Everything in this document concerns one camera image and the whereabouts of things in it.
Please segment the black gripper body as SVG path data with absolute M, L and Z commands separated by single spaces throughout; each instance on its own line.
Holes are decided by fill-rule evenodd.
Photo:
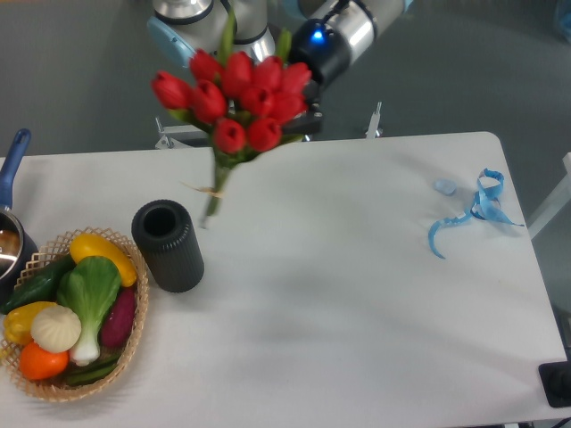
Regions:
M 348 45 L 336 29 L 309 19 L 295 31 L 288 60 L 305 63 L 314 81 L 330 85 L 348 68 Z

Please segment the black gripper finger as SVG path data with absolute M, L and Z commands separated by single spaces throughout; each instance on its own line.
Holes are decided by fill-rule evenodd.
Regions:
M 302 90 L 307 111 L 299 114 L 282 127 L 285 135 L 312 135 L 321 130 L 323 113 L 320 109 L 322 89 L 318 82 L 311 79 Z

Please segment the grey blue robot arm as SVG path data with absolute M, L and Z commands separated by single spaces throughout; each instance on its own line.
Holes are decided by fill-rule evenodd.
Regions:
M 283 1 L 284 12 L 304 19 L 294 32 L 290 62 L 304 62 L 312 78 L 304 93 L 309 116 L 287 126 L 294 134 L 320 132 L 323 91 L 347 71 L 393 22 L 408 1 Z M 220 42 L 229 15 L 236 24 L 231 48 L 261 62 L 278 51 L 277 26 L 269 22 L 266 1 L 155 1 L 147 22 L 151 39 L 179 67 L 188 67 L 200 49 L 221 55 Z

